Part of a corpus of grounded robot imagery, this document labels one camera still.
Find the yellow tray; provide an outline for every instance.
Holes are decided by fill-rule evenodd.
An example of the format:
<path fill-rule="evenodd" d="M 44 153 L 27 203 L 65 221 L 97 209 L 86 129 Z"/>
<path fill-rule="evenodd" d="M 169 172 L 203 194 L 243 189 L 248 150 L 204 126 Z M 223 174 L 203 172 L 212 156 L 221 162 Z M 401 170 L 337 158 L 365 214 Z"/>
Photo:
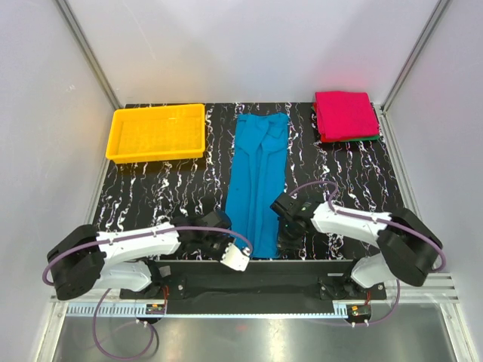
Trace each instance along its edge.
<path fill-rule="evenodd" d="M 116 164 L 200 158 L 205 105 L 119 109 L 112 117 L 106 157 Z"/>

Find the red cloth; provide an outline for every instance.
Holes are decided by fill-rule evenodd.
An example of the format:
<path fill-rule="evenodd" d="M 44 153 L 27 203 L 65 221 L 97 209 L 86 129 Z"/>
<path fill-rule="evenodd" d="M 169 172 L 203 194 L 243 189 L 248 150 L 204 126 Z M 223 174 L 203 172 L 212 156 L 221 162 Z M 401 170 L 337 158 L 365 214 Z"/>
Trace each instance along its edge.
<path fill-rule="evenodd" d="M 318 92 L 317 127 L 322 141 L 334 142 L 379 134 L 379 123 L 366 93 Z"/>

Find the folded blue fabric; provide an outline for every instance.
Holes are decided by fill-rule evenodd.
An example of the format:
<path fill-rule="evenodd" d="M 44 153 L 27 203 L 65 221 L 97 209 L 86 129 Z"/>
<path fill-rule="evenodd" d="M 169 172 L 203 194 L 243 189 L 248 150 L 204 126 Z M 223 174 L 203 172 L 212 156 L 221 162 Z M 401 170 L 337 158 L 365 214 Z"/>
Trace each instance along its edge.
<path fill-rule="evenodd" d="M 270 205 L 284 190 L 287 145 L 287 115 L 238 116 L 225 211 L 232 230 L 254 244 L 253 257 L 277 257 L 278 219 Z"/>

